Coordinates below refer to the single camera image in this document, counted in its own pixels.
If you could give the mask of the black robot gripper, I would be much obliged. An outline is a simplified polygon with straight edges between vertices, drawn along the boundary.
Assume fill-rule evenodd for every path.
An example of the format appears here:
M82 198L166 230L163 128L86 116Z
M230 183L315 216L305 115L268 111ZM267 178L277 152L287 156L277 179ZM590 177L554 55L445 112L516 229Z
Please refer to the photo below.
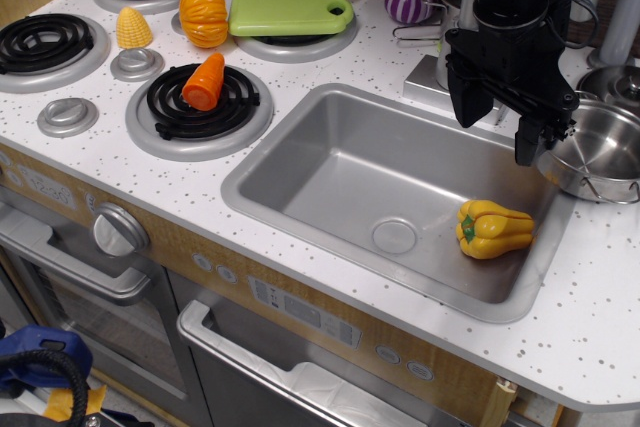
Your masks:
M486 117L495 101L521 115L515 134L515 161L532 166L555 141L547 124L568 124L577 95L560 73L565 46L546 25L500 32L452 29L448 88L463 128Z

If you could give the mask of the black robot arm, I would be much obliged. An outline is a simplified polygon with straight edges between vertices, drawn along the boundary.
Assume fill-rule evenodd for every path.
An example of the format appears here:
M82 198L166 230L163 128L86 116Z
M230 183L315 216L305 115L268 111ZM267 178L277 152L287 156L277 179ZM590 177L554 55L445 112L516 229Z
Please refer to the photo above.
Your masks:
M474 30L445 38L448 88L456 118L470 127L501 103L520 119L515 161L530 166L566 138L577 94L559 69L571 0L474 0Z

